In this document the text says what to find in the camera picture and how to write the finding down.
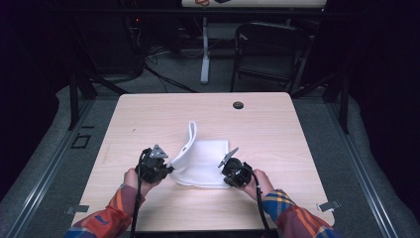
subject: grommet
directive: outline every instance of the grommet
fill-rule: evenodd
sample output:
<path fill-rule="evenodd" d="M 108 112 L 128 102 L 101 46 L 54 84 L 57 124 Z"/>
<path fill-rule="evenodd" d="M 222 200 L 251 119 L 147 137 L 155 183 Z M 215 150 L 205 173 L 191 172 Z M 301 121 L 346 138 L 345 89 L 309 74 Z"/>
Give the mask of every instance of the grommet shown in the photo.
<path fill-rule="evenodd" d="M 240 101 L 236 101 L 236 102 L 234 102 L 233 106 L 234 106 L 235 109 L 242 109 L 242 108 L 244 108 L 244 103 L 242 103 Z"/>

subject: table leg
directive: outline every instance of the table leg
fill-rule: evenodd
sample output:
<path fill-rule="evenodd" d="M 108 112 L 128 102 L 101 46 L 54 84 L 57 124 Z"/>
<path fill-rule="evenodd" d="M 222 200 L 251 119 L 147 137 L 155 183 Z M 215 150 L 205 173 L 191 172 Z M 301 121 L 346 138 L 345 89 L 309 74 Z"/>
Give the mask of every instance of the table leg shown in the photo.
<path fill-rule="evenodd" d="M 201 67 L 201 83 L 207 84 L 209 82 L 209 43 L 207 36 L 207 18 L 203 18 L 203 64 Z"/>

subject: gray carpet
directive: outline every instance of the gray carpet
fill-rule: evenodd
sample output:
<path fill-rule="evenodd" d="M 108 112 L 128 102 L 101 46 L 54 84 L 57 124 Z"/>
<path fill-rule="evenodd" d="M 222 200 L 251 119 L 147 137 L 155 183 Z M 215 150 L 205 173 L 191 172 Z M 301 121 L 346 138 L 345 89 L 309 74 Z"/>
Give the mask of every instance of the gray carpet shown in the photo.
<path fill-rule="evenodd" d="M 210 82 L 203 85 L 199 82 L 201 57 L 187 58 L 173 54 L 162 54 L 151 58 L 148 64 L 160 74 L 177 80 L 200 92 L 227 92 L 232 71 L 232 52 L 213 51 L 210 63 Z M 122 88 L 133 93 L 184 93 L 185 91 L 165 83 L 163 86 L 155 76 L 145 71 L 136 80 L 119 83 Z M 255 83 L 251 78 L 238 81 L 238 91 L 273 91 L 279 90 L 276 85 L 265 86 Z M 62 140 L 71 136 L 71 142 L 79 133 L 89 135 L 85 149 L 66 149 L 62 152 L 62 163 L 59 164 L 48 191 L 38 205 L 38 209 L 24 225 L 23 237 L 62 237 L 71 225 L 72 215 L 64 214 L 68 206 L 78 204 L 90 170 L 96 159 L 102 139 L 117 102 L 117 95 L 101 85 L 95 85 L 99 96 L 97 100 L 86 101 L 89 110 L 71 134 L 66 131 L 69 123 L 68 88 L 57 94 L 60 108 L 52 127 L 40 143 L 21 176 L 0 203 L 2 213 L 1 237 L 5 237 L 19 217 L 19 212 L 56 154 Z M 315 91 L 309 97 L 294 100 L 296 112 L 301 122 L 305 137 L 324 185 L 328 199 L 338 199 L 342 207 L 335 211 L 334 227 L 344 237 L 382 237 L 375 217 L 359 184 L 352 166 L 352 158 L 340 130 L 334 126 L 335 118 L 331 117 L 328 105 L 325 105 Z M 384 174 L 377 167 L 368 148 L 368 138 L 359 115 L 359 107 L 351 100 L 349 110 L 350 137 L 357 147 L 369 177 L 392 221 L 399 237 L 420 237 L 420 228 L 411 211 L 398 199 Z M 224 232 L 213 234 L 217 237 L 258 237 L 255 233 Z M 143 237 L 203 237 L 196 233 L 144 234 Z"/>

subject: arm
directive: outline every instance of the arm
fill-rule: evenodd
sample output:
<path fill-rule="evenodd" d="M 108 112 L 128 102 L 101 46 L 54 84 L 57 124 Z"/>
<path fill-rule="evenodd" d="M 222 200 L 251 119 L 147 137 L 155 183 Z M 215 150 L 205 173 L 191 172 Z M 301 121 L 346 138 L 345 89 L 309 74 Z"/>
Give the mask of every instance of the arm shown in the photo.
<path fill-rule="evenodd" d="M 269 214 L 283 237 L 339 237 L 339 234 L 321 218 L 297 206 L 281 189 L 274 190 L 265 172 L 255 170 L 262 189 L 262 207 Z M 254 179 L 242 190 L 257 200 Z"/>
<path fill-rule="evenodd" d="M 159 183 L 160 181 L 154 183 L 142 182 L 141 203 L 145 201 L 148 192 Z M 120 236 L 132 222 L 137 189 L 137 174 L 134 169 L 129 169 L 124 174 L 124 183 L 118 188 L 106 208 L 73 224 L 64 237 Z"/>

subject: white towel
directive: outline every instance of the white towel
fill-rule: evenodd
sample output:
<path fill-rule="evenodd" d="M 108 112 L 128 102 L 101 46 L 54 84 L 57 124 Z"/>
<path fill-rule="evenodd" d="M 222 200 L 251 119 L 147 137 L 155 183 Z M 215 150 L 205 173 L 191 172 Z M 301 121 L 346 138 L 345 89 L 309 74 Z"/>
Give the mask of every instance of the white towel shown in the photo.
<path fill-rule="evenodd" d="M 174 171 L 169 176 L 182 185 L 207 188 L 228 188 L 217 168 L 229 152 L 227 140 L 195 140 L 197 125 L 191 121 L 185 146 L 178 156 L 169 162 Z"/>

